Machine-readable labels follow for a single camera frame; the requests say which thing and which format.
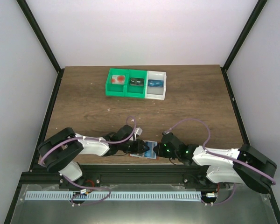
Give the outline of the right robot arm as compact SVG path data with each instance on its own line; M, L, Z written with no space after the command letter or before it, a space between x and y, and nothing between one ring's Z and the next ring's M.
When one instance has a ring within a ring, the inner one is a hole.
M207 166L207 170L198 176L203 188L209 188L213 183L240 183L267 194L276 184L276 163L247 144L232 149L207 148L187 145L173 133L167 133L154 147L154 152L159 157L177 159L186 166Z

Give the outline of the blue credit card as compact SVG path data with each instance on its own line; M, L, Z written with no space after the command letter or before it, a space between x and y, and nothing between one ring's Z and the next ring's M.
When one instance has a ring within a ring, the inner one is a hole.
M148 85L148 87L163 87L164 86L164 81L163 80L149 79L147 85Z
M156 141L145 141L145 143L150 147L148 151L146 151L143 156L148 159L156 159L157 157L154 154L153 148L158 144Z

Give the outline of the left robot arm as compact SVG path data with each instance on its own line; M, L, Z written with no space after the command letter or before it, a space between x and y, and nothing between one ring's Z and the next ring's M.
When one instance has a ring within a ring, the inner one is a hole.
M79 154L106 157L113 156L118 151L125 154L145 153L149 151L149 146L138 139L141 133L141 128L124 125L116 133L94 138L75 133L71 127L67 127L39 145L39 164L50 173L58 172L67 177L70 184L79 189L86 183L80 165L74 161Z

